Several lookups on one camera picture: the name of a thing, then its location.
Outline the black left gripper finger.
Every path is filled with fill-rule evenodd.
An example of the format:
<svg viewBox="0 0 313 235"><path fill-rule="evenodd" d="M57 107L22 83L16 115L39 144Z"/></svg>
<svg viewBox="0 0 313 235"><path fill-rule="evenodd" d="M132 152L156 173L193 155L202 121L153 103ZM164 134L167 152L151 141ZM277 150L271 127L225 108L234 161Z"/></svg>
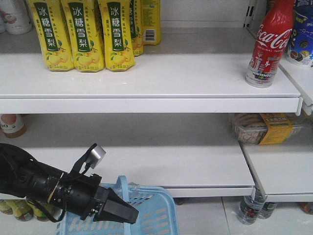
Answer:
<svg viewBox="0 0 313 235"><path fill-rule="evenodd" d="M139 211L122 200L119 196L109 197L103 203L94 216L94 222L113 221L119 223L134 224L137 221Z"/></svg>
<svg viewBox="0 0 313 235"><path fill-rule="evenodd" d="M114 201L114 202L119 203L121 205L127 204L127 202L125 202L121 197L119 197L119 195L116 194L112 188L108 188L108 191L109 191L108 200Z"/></svg>

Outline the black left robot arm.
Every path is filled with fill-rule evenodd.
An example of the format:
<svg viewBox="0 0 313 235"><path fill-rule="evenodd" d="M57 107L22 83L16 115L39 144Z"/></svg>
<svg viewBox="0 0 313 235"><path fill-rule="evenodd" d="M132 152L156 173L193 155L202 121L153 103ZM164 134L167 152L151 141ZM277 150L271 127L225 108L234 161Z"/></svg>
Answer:
<svg viewBox="0 0 313 235"><path fill-rule="evenodd" d="M47 203L85 220L134 224L138 210L123 201L112 188L100 186L97 174L86 176L106 152L93 144L67 173L36 160L25 150L6 143L0 145L0 191L26 198L40 210Z"/></svg>

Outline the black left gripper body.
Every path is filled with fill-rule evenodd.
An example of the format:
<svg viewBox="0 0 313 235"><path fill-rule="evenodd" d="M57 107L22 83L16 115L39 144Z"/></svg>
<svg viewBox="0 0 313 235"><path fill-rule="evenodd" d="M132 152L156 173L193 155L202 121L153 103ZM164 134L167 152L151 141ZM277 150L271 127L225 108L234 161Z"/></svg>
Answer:
<svg viewBox="0 0 313 235"><path fill-rule="evenodd" d="M85 220L93 216L94 221L109 220L110 213L105 206L110 202L110 189L99 185L98 175L64 175L58 181L48 198L48 203Z"/></svg>

